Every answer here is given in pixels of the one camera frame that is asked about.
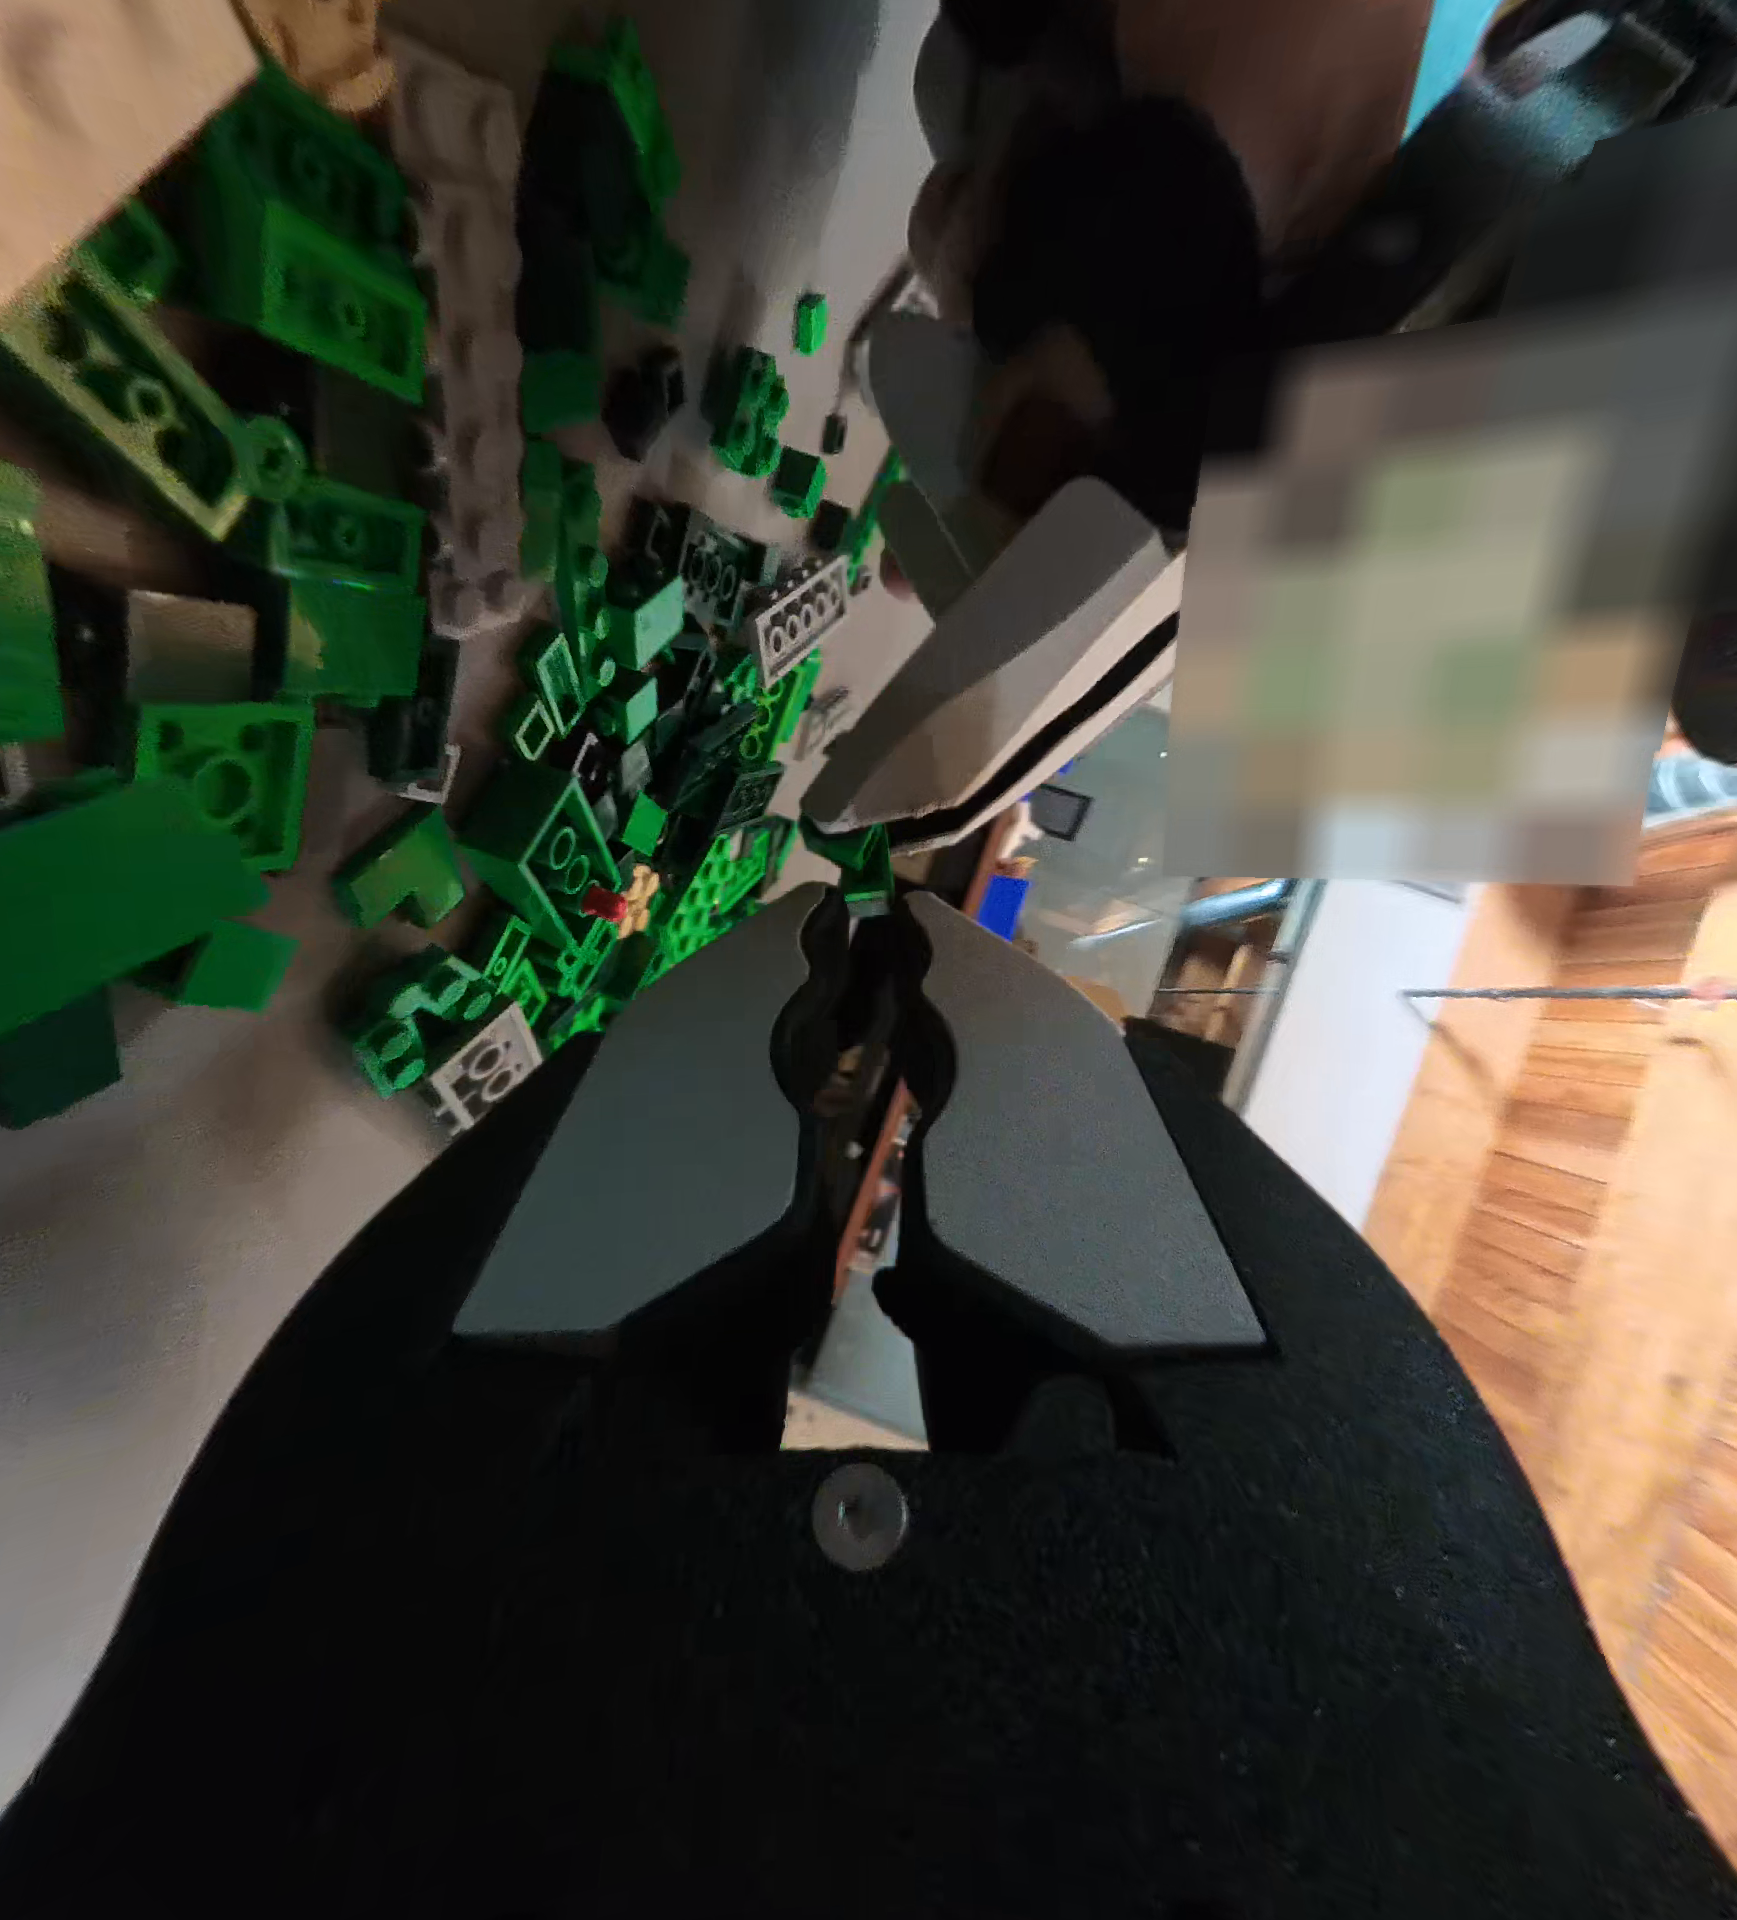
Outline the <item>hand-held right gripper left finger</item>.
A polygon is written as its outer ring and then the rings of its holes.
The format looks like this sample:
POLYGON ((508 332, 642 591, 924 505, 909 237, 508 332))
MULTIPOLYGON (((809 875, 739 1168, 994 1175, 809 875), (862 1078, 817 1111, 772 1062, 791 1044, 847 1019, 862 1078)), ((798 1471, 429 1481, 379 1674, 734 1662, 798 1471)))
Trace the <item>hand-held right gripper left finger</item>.
POLYGON ((476 1340, 597 1340, 787 1215, 803 1099, 779 1029, 850 913, 805 881, 665 971, 599 1039, 454 1316, 476 1340))

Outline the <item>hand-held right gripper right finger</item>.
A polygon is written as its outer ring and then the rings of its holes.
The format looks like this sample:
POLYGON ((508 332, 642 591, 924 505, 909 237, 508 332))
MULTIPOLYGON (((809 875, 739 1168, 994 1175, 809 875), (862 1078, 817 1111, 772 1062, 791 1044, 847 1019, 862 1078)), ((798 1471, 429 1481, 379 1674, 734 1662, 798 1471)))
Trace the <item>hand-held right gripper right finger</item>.
POLYGON ((889 927, 915 1121, 876 1287, 917 1349, 1265 1352, 1123 1029, 931 891, 906 891, 889 927))

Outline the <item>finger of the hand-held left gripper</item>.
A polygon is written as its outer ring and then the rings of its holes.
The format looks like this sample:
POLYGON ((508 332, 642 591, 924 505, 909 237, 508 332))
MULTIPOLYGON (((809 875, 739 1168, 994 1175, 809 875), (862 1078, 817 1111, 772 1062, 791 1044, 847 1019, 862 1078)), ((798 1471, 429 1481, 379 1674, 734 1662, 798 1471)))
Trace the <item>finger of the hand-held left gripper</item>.
POLYGON ((1001 766, 987 773, 976 789, 952 803, 886 826, 895 853, 939 851, 960 841, 976 827, 1009 812, 1048 775, 1086 754, 1104 734, 1121 725, 1134 707, 1171 683, 1178 620, 1167 618, 1104 675, 1094 689, 1072 702, 1001 766))
POLYGON ((935 620, 831 748, 803 812, 889 826, 966 800, 987 773, 1177 618, 1183 562, 1096 478, 1054 492, 935 620))

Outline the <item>small green plate piece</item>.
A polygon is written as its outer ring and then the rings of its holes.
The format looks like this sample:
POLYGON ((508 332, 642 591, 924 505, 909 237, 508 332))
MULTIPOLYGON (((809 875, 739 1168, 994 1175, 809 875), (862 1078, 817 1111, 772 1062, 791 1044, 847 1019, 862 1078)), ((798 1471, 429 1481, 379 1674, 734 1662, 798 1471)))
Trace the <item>small green plate piece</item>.
POLYGON ((835 866, 835 888, 857 918, 876 918, 897 895, 886 826, 822 827, 811 814, 800 817, 809 851, 835 866))

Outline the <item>pile of green toy bricks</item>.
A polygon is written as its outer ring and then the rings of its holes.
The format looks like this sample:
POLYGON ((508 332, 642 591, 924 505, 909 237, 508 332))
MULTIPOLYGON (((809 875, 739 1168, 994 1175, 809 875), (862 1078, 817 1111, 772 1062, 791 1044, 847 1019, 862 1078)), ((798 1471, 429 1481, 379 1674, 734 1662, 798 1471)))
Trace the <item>pile of green toy bricks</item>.
MULTIPOLYGON (((386 47, 409 33, 383 12, 386 47)), ((832 494, 858 333, 817 450, 785 442, 763 347, 717 347, 689 393, 670 119, 636 22, 578 22, 528 107, 462 63, 521 130, 528 597, 440 634, 431 305, 391 96, 330 112, 246 35, 251 82, 0 309, 8 1133, 118 1084, 123 988, 277 1002, 300 941, 264 913, 337 721, 398 803, 329 875, 337 912, 370 938, 474 918, 338 1003, 357 1076, 435 1116, 429 1070, 502 1006, 542 1060, 607 1029, 750 918, 800 841, 781 784, 838 718, 814 692, 831 636, 763 689, 741 628, 835 553, 858 605, 902 476, 890 454, 862 505, 832 494), (663 875, 646 930, 582 913, 636 863, 663 875)))

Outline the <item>grey desk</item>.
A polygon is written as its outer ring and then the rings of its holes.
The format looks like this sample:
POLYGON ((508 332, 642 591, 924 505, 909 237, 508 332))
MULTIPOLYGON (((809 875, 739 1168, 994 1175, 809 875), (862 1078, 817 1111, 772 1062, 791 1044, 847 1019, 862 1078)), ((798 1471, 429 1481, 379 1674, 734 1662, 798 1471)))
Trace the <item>grey desk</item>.
MULTIPOLYGON (((384 22, 528 107, 578 23, 632 18, 683 164, 681 341, 779 360, 785 442, 814 452, 847 337, 906 247, 928 166, 913 72, 937 6, 393 4, 384 22)), ((174 1489, 266 1337, 437 1147, 365 1088, 330 991, 380 949, 329 874, 396 812, 360 734, 315 739, 298 863, 264 921, 300 947, 261 1016, 115 996, 123 1078, 0 1130, 0 1812, 65 1723, 174 1489)))

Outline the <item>person's left hand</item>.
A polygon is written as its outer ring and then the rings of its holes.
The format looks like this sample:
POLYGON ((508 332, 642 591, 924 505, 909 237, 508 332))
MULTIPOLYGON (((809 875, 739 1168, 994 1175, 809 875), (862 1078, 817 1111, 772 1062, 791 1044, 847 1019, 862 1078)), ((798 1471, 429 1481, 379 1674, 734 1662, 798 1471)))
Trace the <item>person's left hand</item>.
POLYGON ((1329 239, 1397 155, 1430 1, 1121 1, 1123 88, 1183 101, 1233 155, 1263 258, 1329 239))

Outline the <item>light grey two-stud brick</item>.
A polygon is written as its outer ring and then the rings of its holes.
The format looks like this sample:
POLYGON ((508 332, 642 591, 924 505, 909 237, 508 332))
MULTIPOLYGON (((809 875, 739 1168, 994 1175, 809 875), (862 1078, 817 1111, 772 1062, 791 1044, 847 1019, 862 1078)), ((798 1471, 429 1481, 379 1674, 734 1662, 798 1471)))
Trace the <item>light grey two-stud brick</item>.
POLYGON ((429 1070, 422 1092, 440 1126, 458 1137, 541 1066, 535 1029, 518 1006, 506 1003, 429 1070))

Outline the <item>pale beige toy brick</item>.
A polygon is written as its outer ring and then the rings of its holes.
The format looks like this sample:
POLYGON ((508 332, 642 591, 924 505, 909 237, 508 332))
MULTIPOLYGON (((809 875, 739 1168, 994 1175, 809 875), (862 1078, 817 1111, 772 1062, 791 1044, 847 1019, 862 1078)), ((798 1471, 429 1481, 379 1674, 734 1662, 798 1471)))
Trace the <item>pale beige toy brick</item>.
POLYGON ((760 689, 770 689, 798 667, 850 611, 850 559, 836 552, 803 566, 775 593, 749 611, 741 643, 760 689))

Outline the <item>wide long light grey plate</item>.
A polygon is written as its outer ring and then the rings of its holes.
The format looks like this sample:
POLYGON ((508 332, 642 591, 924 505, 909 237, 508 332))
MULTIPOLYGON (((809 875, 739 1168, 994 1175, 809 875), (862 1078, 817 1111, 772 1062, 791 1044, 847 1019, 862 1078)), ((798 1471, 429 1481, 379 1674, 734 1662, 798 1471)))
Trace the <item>wide long light grey plate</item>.
POLYGON ((409 182, 414 266, 429 285, 427 443, 432 625, 487 634, 525 605, 521 539, 522 349, 513 94, 422 42, 388 31, 388 127, 409 182))

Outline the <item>tan round toy plate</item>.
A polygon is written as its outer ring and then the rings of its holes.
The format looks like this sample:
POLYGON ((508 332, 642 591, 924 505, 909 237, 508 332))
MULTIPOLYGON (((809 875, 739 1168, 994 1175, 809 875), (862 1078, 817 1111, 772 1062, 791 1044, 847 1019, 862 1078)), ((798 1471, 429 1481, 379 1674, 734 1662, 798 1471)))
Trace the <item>tan round toy plate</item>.
POLYGON ((395 86, 380 37, 383 1, 237 1, 264 58, 334 114, 362 118, 395 86))

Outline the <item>large cream toy plate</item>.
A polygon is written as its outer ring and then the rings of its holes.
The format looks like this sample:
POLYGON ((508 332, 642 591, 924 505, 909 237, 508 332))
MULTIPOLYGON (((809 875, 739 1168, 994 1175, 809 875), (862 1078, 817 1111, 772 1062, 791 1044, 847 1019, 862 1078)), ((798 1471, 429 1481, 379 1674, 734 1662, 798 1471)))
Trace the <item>large cream toy plate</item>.
POLYGON ((0 1, 0 309, 255 72, 226 1, 0 1))

